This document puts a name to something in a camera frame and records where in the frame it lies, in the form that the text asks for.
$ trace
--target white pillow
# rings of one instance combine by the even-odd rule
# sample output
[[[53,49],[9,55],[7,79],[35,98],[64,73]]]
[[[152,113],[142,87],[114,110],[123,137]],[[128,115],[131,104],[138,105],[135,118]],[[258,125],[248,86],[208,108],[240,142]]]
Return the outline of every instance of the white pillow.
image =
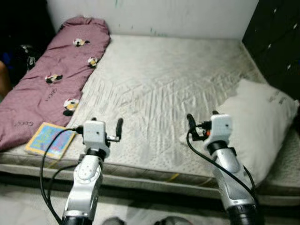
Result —
[[[237,95],[217,109],[231,115],[233,131],[228,146],[236,149],[256,184],[267,176],[298,107],[298,101],[267,84],[241,80]],[[184,144],[185,136],[180,137]],[[201,142],[193,145],[204,151]]]

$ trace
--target book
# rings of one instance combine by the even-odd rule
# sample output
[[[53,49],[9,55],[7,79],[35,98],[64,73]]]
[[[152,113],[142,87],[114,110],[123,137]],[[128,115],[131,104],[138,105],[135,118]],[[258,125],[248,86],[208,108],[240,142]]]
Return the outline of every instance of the book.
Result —
[[[27,143],[25,148],[26,151],[29,154],[44,155],[55,136],[64,129],[66,128],[43,122],[34,136]],[[61,133],[51,145],[46,156],[57,160],[61,159],[74,136],[75,132],[71,130]]]

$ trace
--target mattress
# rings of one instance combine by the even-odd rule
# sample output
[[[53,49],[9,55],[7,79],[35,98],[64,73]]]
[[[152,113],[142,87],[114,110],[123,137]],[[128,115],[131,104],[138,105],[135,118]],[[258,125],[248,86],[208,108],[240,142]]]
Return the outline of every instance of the mattress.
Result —
[[[179,137],[188,129],[187,113],[198,115],[197,121],[208,119],[241,78],[265,82],[240,41],[112,35],[68,127],[96,117],[113,135],[117,119],[124,119],[122,140],[111,144],[105,161],[106,184],[199,196],[206,190],[212,197],[217,183],[211,165]],[[74,164],[83,153],[82,142],[77,135],[53,167]],[[24,147],[1,153],[0,170],[38,175],[41,157],[28,155]],[[291,130],[260,191],[299,202],[299,149]]]

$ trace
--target folded blanket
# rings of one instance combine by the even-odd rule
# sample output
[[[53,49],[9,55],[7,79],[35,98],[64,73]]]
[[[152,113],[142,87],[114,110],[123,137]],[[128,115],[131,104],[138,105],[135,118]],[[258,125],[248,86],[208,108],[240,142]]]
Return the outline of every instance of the folded blanket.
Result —
[[[0,104],[0,150],[27,142],[42,122],[65,126],[82,88],[109,44],[104,20],[67,20],[18,85]]]

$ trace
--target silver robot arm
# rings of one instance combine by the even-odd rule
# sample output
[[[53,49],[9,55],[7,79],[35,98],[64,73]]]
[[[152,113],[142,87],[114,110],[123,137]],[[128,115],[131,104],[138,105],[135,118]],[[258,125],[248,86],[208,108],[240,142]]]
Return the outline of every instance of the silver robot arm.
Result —
[[[244,166],[237,160],[234,148],[229,148],[229,137],[232,132],[232,120],[229,115],[214,111],[210,121],[198,125],[203,129],[203,136],[196,132],[195,120],[191,114],[187,116],[193,141],[203,141],[204,149],[212,160],[241,181],[248,190],[251,189],[250,178]],[[214,169],[221,200],[232,225],[263,225],[264,220],[258,211],[253,193],[218,167]]]
[[[106,135],[102,121],[89,120],[84,123],[85,155],[74,170],[74,184],[63,213],[63,225],[92,224],[102,183],[103,162],[110,154],[110,142],[121,140],[122,123],[123,119],[119,119],[116,136]]]

